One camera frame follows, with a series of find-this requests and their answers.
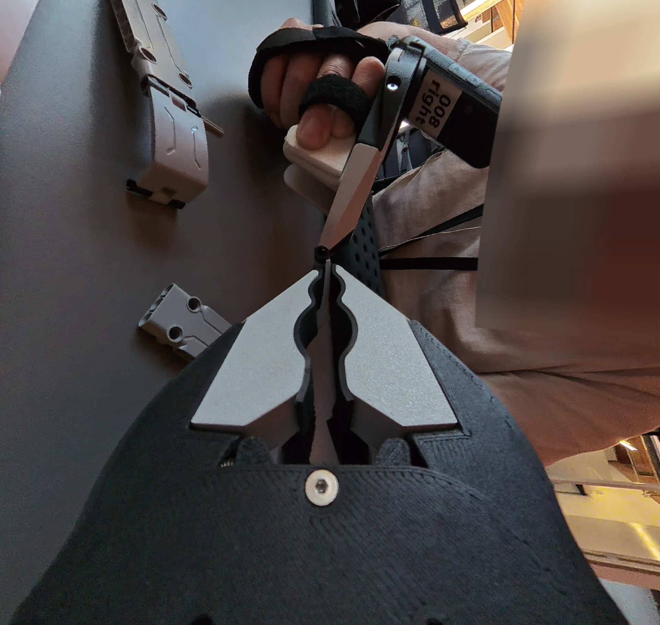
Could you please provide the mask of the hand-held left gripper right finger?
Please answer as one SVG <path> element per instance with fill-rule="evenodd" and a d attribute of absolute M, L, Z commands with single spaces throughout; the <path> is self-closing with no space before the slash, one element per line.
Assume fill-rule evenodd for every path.
<path fill-rule="evenodd" d="M 343 267 L 334 274 L 337 304 L 351 323 L 339 362 L 341 386 L 353 402 L 351 431 L 378 448 L 390 438 L 457 427 L 408 318 Z"/>

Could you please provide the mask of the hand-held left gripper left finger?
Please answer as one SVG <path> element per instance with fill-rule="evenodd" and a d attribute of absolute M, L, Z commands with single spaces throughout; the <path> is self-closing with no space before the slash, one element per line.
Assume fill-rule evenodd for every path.
<path fill-rule="evenodd" d="M 312 270 L 246 318 L 191 419 L 194 428 L 262 439 L 277 448 L 314 417 L 311 360 L 318 333 Z"/>

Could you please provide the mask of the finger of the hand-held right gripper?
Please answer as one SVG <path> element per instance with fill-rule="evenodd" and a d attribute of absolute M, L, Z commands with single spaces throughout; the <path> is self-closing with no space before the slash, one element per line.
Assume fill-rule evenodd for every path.
<path fill-rule="evenodd" d="M 334 252 L 354 231 L 383 154 L 383 150 L 363 143 L 353 147 L 319 240 L 327 252 Z"/>

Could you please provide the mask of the small black pin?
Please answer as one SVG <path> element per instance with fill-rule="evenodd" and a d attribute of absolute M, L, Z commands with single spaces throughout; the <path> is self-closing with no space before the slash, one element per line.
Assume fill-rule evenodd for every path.
<path fill-rule="evenodd" d="M 316 263 L 323 268 L 323 283 L 317 307 L 317 327 L 320 331 L 327 314 L 329 291 L 331 289 L 331 253 L 327 247 L 319 245 L 314 250 L 314 257 Z"/>

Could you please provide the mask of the grey desk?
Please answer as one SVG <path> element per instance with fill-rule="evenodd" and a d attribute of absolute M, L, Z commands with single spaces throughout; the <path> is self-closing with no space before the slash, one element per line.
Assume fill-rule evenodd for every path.
<path fill-rule="evenodd" d="M 186 364 L 136 327 L 170 283 L 237 322 L 311 267 L 323 217 L 283 181 L 247 93 L 256 46 L 311 0 L 158 0 L 209 137 L 182 210 L 126 191 L 148 101 L 109 0 L 40 0 L 1 95 L 1 623 L 70 534 L 103 465 Z"/>

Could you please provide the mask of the person's right hand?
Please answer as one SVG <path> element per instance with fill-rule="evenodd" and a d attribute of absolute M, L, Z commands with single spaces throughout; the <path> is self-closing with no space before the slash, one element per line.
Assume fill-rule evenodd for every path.
<path fill-rule="evenodd" d="M 373 57 L 355 64 L 342 54 L 301 52 L 270 59 L 261 76 L 261 97 L 268 117 L 278 128 L 297 126 L 298 144 L 307 150 L 318 150 L 331 138 L 343 139 L 354 133 L 351 118 L 332 105 L 315 105 L 299 114 L 309 84 L 329 74 L 357 84 L 372 99 L 384 78 L 385 67 Z"/>

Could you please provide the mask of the black perforated panel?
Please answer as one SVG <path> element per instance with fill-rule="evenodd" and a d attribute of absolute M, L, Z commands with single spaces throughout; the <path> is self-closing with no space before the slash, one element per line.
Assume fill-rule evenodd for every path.
<path fill-rule="evenodd" d="M 378 296 L 384 297 L 375 235 L 372 195 L 368 196 L 350 238 L 335 248 L 331 254 L 331 261 L 342 266 Z"/>

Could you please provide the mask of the small grey toy block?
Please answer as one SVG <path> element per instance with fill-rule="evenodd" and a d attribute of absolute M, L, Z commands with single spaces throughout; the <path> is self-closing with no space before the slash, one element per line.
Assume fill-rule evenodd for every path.
<path fill-rule="evenodd" d="M 174 283 L 161 292 L 138 324 L 140 329 L 159 343 L 171 346 L 175 354 L 188 362 L 230 326 L 199 298 L 188 295 Z"/>

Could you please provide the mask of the person's beige clothing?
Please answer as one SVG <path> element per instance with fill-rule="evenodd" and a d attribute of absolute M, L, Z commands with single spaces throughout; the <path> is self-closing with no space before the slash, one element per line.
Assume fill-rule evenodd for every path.
<path fill-rule="evenodd" d="M 482 204 L 488 170 L 443 152 L 374 198 L 381 248 Z M 659 349 L 476 328 L 476 272 L 386 271 L 389 302 L 485 382 L 544 464 L 659 427 Z"/>

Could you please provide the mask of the grey toy block assembly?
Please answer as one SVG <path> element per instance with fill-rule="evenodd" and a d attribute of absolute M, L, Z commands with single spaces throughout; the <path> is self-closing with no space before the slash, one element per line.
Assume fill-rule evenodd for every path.
<path fill-rule="evenodd" d="M 127 188 L 175 208 L 197 198 L 209 182 L 207 130 L 223 130 L 204 118 L 192 96 L 192 80 L 168 18 L 157 0 L 110 0 L 131 65 L 148 98 L 152 161 Z"/>

